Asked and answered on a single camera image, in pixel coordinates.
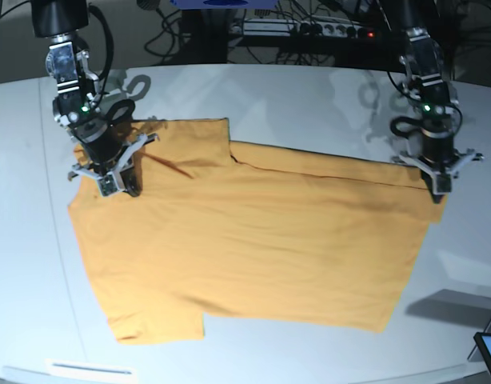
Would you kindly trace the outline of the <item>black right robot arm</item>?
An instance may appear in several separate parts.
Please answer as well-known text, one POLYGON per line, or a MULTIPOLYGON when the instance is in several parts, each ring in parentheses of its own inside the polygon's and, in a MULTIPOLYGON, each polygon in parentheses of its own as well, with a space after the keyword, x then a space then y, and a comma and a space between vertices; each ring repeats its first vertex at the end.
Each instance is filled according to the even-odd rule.
POLYGON ((107 112, 101 109, 114 60, 114 37, 104 14, 85 1, 33 1, 31 15, 35 36, 50 41, 45 66, 57 84, 54 120, 87 157, 72 166, 68 178, 94 180, 104 197, 119 193, 138 197, 142 189, 134 155, 158 136, 139 134, 132 141, 118 136, 116 125, 129 120, 135 110, 131 99, 115 102, 107 112), (89 47, 78 34, 91 17, 101 24, 105 39, 106 60, 100 74, 89 68, 89 47))

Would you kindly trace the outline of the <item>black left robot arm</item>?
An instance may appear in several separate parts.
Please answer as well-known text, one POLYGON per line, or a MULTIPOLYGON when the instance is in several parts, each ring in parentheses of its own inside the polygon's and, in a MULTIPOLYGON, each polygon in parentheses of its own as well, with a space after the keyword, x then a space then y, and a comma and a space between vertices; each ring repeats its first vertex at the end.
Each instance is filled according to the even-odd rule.
POLYGON ((413 106, 417 117, 398 116, 389 128, 393 135, 410 139, 421 137, 417 154, 402 151, 396 162, 416 167, 434 203, 452 192, 453 180, 461 169, 484 159, 474 149, 460 152, 455 137, 463 124, 463 113, 452 98, 454 91, 445 78, 445 65, 439 45, 431 37, 415 1, 380 1, 389 31, 404 39, 405 51, 399 61, 405 80, 394 87, 413 106))

